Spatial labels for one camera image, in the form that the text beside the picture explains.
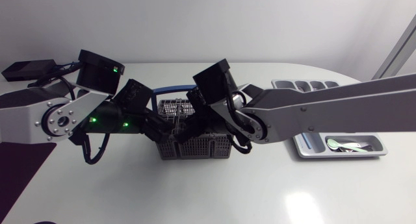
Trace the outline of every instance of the white table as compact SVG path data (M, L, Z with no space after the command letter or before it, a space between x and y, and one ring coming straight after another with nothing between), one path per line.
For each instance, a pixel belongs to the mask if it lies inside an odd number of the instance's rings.
M210 65L126 64L119 87L129 78L150 88L194 84ZM296 64L231 64L231 73L262 88L272 79L357 82ZM2 93L26 84L2 79ZM4 223L416 223L415 136L380 133L389 150L380 158L302 159L287 140L254 144L249 155L233 149L225 160L162 161L144 135L113 134L95 166L65 140ZM97 148L102 136L93 139Z

